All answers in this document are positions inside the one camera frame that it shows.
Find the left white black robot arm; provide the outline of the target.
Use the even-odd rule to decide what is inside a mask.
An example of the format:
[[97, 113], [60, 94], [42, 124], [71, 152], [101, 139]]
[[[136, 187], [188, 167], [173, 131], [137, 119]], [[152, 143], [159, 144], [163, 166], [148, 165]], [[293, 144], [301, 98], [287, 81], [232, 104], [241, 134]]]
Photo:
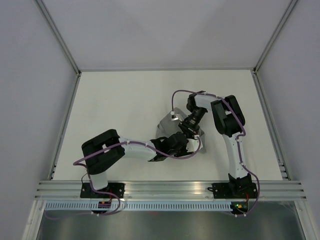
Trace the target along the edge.
[[148, 141], [130, 140], [119, 136], [115, 129], [97, 135], [81, 146], [92, 182], [92, 193], [98, 198], [108, 195], [107, 170], [120, 159], [161, 162], [168, 157], [185, 157], [191, 154], [187, 149], [188, 142], [187, 137], [181, 132]]

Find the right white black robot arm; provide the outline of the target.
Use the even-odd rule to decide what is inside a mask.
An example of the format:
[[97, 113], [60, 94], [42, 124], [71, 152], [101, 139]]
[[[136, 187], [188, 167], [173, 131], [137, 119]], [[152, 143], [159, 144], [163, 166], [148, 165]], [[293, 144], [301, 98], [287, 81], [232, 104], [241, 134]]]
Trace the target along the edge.
[[237, 98], [234, 95], [219, 98], [199, 91], [188, 96], [186, 108], [191, 114], [178, 126], [189, 139], [200, 134], [200, 121], [205, 113], [212, 112], [215, 128], [224, 139], [229, 159], [227, 192], [235, 198], [242, 197], [251, 177], [242, 166], [242, 147], [238, 146], [241, 143], [239, 135], [244, 132], [245, 118]]

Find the grey cloth napkin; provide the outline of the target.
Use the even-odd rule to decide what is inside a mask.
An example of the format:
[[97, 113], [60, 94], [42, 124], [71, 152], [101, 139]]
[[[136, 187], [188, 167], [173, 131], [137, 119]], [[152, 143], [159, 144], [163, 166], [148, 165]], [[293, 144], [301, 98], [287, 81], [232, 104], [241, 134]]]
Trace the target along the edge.
[[[172, 115], [169, 112], [157, 125], [156, 127], [156, 133], [155, 138], [160, 137], [167, 137], [169, 138], [171, 135], [181, 132], [181, 129], [178, 127], [178, 124], [180, 123], [180, 120], [172, 120]], [[202, 142], [201, 149], [199, 150], [199, 153], [205, 154], [207, 152], [205, 147], [205, 132], [202, 130], [202, 128], [199, 128], [199, 136]]]

